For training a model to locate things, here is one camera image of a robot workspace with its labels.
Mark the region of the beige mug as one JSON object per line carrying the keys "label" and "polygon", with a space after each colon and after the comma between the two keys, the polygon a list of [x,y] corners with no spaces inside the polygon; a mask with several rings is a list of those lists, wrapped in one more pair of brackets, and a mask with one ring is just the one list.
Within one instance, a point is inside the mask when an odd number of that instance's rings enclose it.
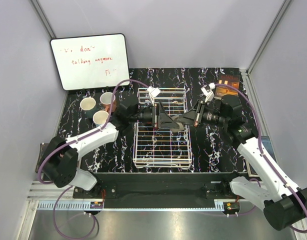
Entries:
{"label": "beige mug", "polygon": [[180,122],[177,122],[177,119],[179,118],[179,115],[174,115],[171,118],[178,125],[178,128],[171,128],[170,131],[172,133],[183,132],[185,130],[184,125],[182,123],[180,123]]}

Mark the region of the pink mug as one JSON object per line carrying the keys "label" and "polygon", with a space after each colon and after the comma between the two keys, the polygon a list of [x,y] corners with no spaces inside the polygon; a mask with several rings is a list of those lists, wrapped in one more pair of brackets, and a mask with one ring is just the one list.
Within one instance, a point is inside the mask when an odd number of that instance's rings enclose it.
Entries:
{"label": "pink mug", "polygon": [[100,98],[100,103],[103,105],[106,112],[110,111],[113,113],[117,108],[116,96],[112,92],[103,93]]}

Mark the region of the light blue faceted mug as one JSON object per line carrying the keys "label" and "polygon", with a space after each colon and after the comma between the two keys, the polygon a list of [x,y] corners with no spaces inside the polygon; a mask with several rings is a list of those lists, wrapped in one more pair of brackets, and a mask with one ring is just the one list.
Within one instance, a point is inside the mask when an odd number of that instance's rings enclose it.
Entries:
{"label": "light blue faceted mug", "polygon": [[97,111],[93,117],[93,123],[95,124],[96,127],[99,127],[100,125],[103,125],[107,119],[108,119],[109,113],[105,110],[99,110]]}

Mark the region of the grey blue faceted mug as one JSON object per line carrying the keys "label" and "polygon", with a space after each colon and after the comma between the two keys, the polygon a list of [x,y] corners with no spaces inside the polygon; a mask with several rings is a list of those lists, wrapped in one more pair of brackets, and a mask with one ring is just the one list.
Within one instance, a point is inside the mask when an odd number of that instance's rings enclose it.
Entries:
{"label": "grey blue faceted mug", "polygon": [[97,102],[93,97],[85,97],[80,102],[80,108],[84,111],[85,116],[92,119],[94,114],[98,111]]}

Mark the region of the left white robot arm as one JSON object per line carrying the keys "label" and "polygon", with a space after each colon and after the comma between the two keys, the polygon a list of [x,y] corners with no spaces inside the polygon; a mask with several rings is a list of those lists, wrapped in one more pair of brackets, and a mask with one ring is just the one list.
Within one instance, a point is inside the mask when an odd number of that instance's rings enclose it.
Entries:
{"label": "left white robot arm", "polygon": [[100,126],[71,138],[55,136],[41,157],[38,175],[48,177],[48,184],[57,188],[72,186],[84,190],[90,198],[101,194],[101,181],[91,172],[78,167],[78,162],[100,146],[115,142],[134,123],[144,123],[155,129],[180,127],[166,112],[161,103],[146,107],[139,104],[117,107],[112,116],[105,118]]}

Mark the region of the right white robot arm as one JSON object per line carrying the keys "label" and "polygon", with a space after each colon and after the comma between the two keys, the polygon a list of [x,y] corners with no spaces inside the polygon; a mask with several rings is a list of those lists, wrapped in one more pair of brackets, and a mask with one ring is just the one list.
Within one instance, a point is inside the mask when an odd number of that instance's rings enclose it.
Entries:
{"label": "right white robot arm", "polygon": [[198,101],[176,121],[193,127],[219,127],[225,140],[251,164],[265,186],[261,188],[235,173],[220,186],[225,198],[238,195],[248,200],[263,211],[268,223],[277,231],[307,218],[307,188],[300,188],[284,173],[262,144],[259,132],[243,121],[238,96],[225,95],[217,107]]}

